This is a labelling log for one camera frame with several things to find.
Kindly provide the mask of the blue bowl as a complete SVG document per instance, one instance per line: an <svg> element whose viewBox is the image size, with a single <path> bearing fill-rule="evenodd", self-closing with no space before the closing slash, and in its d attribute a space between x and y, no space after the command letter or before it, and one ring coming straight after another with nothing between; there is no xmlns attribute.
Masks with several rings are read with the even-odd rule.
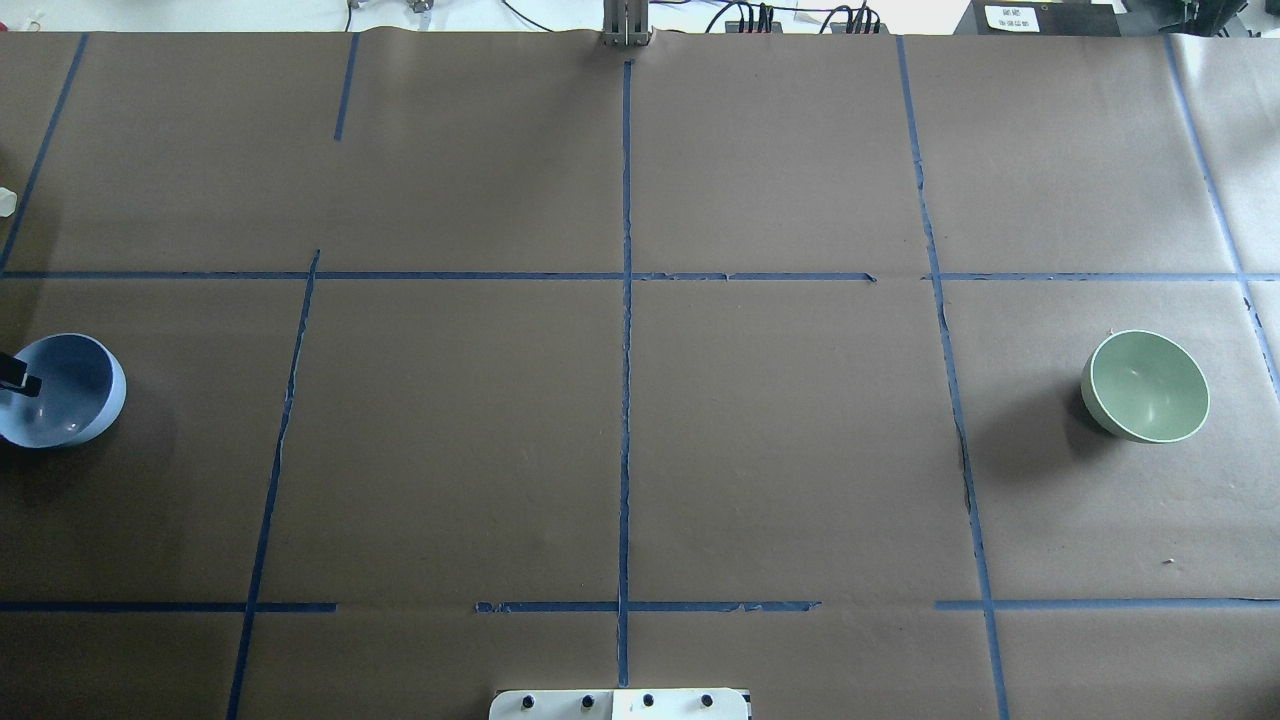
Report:
<svg viewBox="0 0 1280 720"><path fill-rule="evenodd" d="M37 340L15 354L42 380L38 397L3 389L1 436L20 448L83 445L101 436L120 415L127 378L116 356L81 333Z"/></svg>

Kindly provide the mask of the green bowl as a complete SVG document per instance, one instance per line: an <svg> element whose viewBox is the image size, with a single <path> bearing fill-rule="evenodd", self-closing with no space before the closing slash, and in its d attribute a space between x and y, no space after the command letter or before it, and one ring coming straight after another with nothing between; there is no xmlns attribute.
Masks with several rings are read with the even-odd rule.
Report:
<svg viewBox="0 0 1280 720"><path fill-rule="evenodd" d="M1120 331L1098 343L1082 368L1079 391L1096 424L1142 445L1190 438L1211 409L1201 365L1175 341L1143 329Z"/></svg>

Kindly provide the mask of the white toaster plug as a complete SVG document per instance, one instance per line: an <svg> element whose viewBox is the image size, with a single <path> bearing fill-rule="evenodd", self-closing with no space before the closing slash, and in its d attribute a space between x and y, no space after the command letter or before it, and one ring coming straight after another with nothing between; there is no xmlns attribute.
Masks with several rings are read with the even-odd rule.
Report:
<svg viewBox="0 0 1280 720"><path fill-rule="evenodd" d="M17 211L18 195L8 187L0 188L0 218L9 218Z"/></svg>

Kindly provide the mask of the black usb hub left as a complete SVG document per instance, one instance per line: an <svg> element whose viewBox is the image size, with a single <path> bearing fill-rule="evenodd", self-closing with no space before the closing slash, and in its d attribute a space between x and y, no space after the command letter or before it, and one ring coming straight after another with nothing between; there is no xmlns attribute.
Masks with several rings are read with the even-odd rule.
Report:
<svg viewBox="0 0 1280 720"><path fill-rule="evenodd" d="M723 20L726 35L776 35L783 32L777 13L768 3L737 1L726 4L713 20Z"/></svg>

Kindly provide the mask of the black usb hub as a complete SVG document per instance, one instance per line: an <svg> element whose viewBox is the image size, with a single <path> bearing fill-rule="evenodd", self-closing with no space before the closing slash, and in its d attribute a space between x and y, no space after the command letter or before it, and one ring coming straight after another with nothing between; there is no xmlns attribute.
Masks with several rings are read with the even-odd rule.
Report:
<svg viewBox="0 0 1280 720"><path fill-rule="evenodd" d="M820 26L820 32L832 35L879 35L883 31L881 14L868 1L828 10Z"/></svg>
<svg viewBox="0 0 1280 720"><path fill-rule="evenodd" d="M768 3L737 1L726 4L713 20L723 20L726 35L776 35L783 32L777 13Z"/></svg>

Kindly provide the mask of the black usb hub right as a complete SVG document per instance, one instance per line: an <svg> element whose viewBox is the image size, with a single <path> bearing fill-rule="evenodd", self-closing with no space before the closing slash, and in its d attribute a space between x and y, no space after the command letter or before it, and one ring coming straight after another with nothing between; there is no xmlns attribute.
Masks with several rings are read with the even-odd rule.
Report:
<svg viewBox="0 0 1280 720"><path fill-rule="evenodd" d="M868 1L828 10L820 26L820 32L832 35L879 35L883 31L881 14Z"/></svg>

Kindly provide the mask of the black box with label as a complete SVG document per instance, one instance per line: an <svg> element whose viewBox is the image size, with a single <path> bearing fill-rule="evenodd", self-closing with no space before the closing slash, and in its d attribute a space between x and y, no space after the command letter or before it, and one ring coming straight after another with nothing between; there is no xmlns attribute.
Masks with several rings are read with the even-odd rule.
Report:
<svg viewBox="0 0 1280 720"><path fill-rule="evenodd" d="M1110 4L1084 1L969 1L952 35L1120 37L1121 31L1117 22L1117 13Z"/></svg>

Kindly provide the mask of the aluminium frame post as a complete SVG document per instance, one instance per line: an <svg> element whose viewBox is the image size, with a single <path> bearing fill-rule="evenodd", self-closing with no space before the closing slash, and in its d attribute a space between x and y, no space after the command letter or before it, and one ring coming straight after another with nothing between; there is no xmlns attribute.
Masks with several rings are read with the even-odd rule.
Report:
<svg viewBox="0 0 1280 720"><path fill-rule="evenodd" d="M602 44L607 47L644 47L653 36L649 0L604 0Z"/></svg>

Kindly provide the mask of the white pedestal base plate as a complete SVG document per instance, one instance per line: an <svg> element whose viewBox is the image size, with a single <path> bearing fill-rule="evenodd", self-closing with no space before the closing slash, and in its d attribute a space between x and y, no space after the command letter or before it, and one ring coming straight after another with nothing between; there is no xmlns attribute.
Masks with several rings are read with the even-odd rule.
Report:
<svg viewBox="0 0 1280 720"><path fill-rule="evenodd" d="M746 691L727 687L503 691L489 719L751 719Z"/></svg>

